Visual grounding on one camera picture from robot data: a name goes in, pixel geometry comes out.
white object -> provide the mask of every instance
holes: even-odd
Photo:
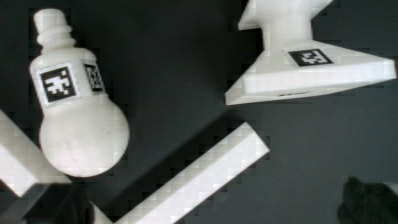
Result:
[[[250,0],[239,30],[264,52],[225,92],[227,105],[325,95],[396,78],[394,61],[312,41],[311,18],[332,0]]]
[[[33,16],[42,55],[30,65],[44,120],[40,148],[55,168],[87,177],[115,165],[128,146],[129,129],[108,99],[96,56],[74,48],[71,27],[56,9]]]
[[[124,215],[117,224],[174,223],[266,152],[264,143],[245,123]]]
[[[69,184],[71,180],[49,165],[40,150],[0,110],[0,180],[23,196],[35,184]],[[94,224],[110,224],[94,206]]]

white rectangular block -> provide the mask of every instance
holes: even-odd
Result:
[[[0,111],[0,179],[21,196],[35,183],[71,183],[37,146]]]
[[[117,224],[170,224],[268,153],[245,123],[170,179]]]

